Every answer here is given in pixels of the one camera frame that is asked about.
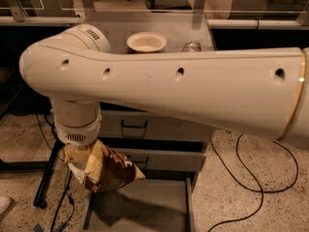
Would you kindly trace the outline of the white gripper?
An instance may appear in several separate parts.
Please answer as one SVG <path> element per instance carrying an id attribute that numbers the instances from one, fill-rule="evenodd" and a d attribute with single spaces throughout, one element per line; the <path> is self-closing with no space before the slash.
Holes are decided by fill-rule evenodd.
<path id="1" fill-rule="evenodd" d="M 102 143 L 97 139 L 100 130 L 101 116 L 89 125 L 81 127 L 65 126 L 57 119 L 54 125 L 61 142 L 67 144 L 64 148 L 65 162 L 86 162 L 84 170 L 84 185 L 97 185 L 102 171 Z M 96 141 L 92 149 L 86 145 Z"/>

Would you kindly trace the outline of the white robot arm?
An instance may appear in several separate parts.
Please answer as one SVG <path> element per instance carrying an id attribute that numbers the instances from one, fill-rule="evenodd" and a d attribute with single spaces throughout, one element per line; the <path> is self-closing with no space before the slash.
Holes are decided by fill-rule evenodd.
<path id="1" fill-rule="evenodd" d="M 50 98 L 65 144 L 92 144 L 109 102 L 309 146 L 306 49 L 113 54 L 98 28 L 80 24 L 28 46 L 19 72 Z"/>

